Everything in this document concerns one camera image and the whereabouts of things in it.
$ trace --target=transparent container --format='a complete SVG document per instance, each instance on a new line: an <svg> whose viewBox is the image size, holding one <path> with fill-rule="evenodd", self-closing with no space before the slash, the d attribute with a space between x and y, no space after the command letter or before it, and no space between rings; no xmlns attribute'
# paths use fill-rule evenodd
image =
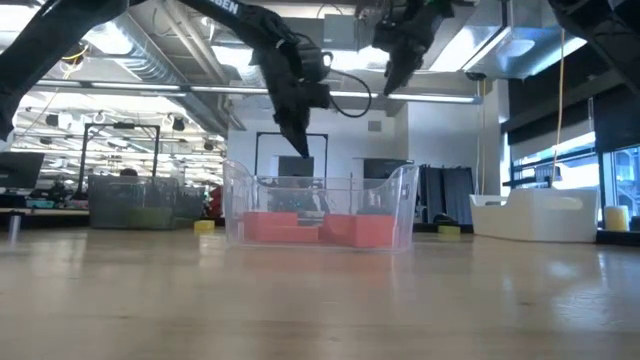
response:
<svg viewBox="0 0 640 360"><path fill-rule="evenodd" d="M92 228L171 230L200 218L197 190L181 188L173 178L89 176Z"/></svg>
<svg viewBox="0 0 640 360"><path fill-rule="evenodd" d="M411 247L418 167L387 180L253 176L224 163L224 212L231 245Z"/></svg>

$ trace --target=white plastic container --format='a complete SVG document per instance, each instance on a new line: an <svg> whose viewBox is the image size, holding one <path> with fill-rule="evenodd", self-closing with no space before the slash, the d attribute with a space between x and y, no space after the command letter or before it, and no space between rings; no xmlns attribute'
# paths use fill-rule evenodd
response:
<svg viewBox="0 0 640 360"><path fill-rule="evenodd" d="M514 189L508 198L470 196L476 235L552 242L596 239L596 190Z"/></svg>

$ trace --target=computer screen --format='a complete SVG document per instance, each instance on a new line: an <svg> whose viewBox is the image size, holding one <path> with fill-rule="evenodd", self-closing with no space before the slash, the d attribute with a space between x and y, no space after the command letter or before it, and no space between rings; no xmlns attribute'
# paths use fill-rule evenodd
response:
<svg viewBox="0 0 640 360"><path fill-rule="evenodd" d="M35 188L43 161L43 153L0 152L0 187Z"/></svg>

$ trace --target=ceiling light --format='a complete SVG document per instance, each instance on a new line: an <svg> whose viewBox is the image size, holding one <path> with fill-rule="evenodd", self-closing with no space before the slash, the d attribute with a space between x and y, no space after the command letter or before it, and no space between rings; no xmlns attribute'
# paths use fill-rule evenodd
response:
<svg viewBox="0 0 640 360"><path fill-rule="evenodd" d="M186 93L171 93L161 91L141 91L140 96L185 97Z"/></svg>
<svg viewBox="0 0 640 360"><path fill-rule="evenodd" d="M92 121L95 124L102 124L104 123L105 120L106 120L106 116L104 116L104 113L102 112L102 110L98 111L97 114L94 114L92 119Z"/></svg>
<svg viewBox="0 0 640 360"><path fill-rule="evenodd" d="M105 54L126 55L133 50L133 43L113 22L95 26L84 37Z"/></svg>
<svg viewBox="0 0 640 360"><path fill-rule="evenodd" d="M82 84L79 81L42 79L38 80L36 86L81 87Z"/></svg>
<svg viewBox="0 0 640 360"><path fill-rule="evenodd" d="M391 94L389 95L391 100L403 100L403 101L423 101L423 102L441 102L441 103L458 103L458 104L472 104L476 102L476 98L473 96L447 96L447 95L412 95L412 94Z"/></svg>
<svg viewBox="0 0 640 360"><path fill-rule="evenodd" d="M20 5L0 5L0 32L19 32L31 21L36 9Z"/></svg>
<svg viewBox="0 0 640 360"><path fill-rule="evenodd" d="M389 54L371 46L360 51L332 50L333 61L331 68L336 70L365 69L370 64L386 64Z"/></svg>
<svg viewBox="0 0 640 360"><path fill-rule="evenodd" d="M487 54L489 52L491 52L491 50L493 50L496 46L498 46L498 44L500 44L502 42L502 40L504 40L504 38L506 38L509 34L511 33L511 27L507 26L506 28L502 29L502 31L500 31L494 38L493 40L489 41L488 44L486 44L482 50L480 50L478 53L476 53L471 60L469 60L463 67L462 70L464 71L469 71L472 67L474 67L480 60L482 60L485 56L487 56Z"/></svg>
<svg viewBox="0 0 640 360"><path fill-rule="evenodd" d="M161 85L161 84L132 84L132 83L109 83L109 82L92 82L95 87L119 90L180 90L178 85Z"/></svg>
<svg viewBox="0 0 640 360"><path fill-rule="evenodd" d="M331 91L330 94L335 97L369 98L369 93L358 91ZM371 94L371 96L375 99L378 97L378 94Z"/></svg>
<svg viewBox="0 0 640 360"><path fill-rule="evenodd" d="M200 92L213 92L225 94L249 94L249 95L267 95L269 91L261 88L243 88L233 86L192 86L191 90Z"/></svg>
<svg viewBox="0 0 640 360"><path fill-rule="evenodd" d="M207 151L212 151L212 150L213 150L213 148L214 148L214 146L213 146L213 141L211 141L211 140L209 140L209 139L207 139L207 140L205 140L205 141L204 141L204 149L205 149L205 150L207 150Z"/></svg>
<svg viewBox="0 0 640 360"><path fill-rule="evenodd" d="M184 118L179 116L174 117L173 125L171 126L171 128L175 131L184 131L185 129Z"/></svg>
<svg viewBox="0 0 640 360"><path fill-rule="evenodd" d="M58 127L59 117L56 114L49 114L44 118L44 123L51 127Z"/></svg>

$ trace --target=yellow block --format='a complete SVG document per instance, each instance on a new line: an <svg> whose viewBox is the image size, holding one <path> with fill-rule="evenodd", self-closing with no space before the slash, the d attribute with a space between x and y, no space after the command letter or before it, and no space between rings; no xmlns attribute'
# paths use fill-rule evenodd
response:
<svg viewBox="0 0 640 360"><path fill-rule="evenodd" d="M200 220L193 223L193 231L198 234L213 232L215 228L216 223L211 220Z"/></svg>
<svg viewBox="0 0 640 360"><path fill-rule="evenodd" d="M629 231L629 209L626 206L605 207L604 223L609 231Z"/></svg>
<svg viewBox="0 0 640 360"><path fill-rule="evenodd" d="M438 232L445 235L460 235L460 227L440 225L438 226Z"/></svg>

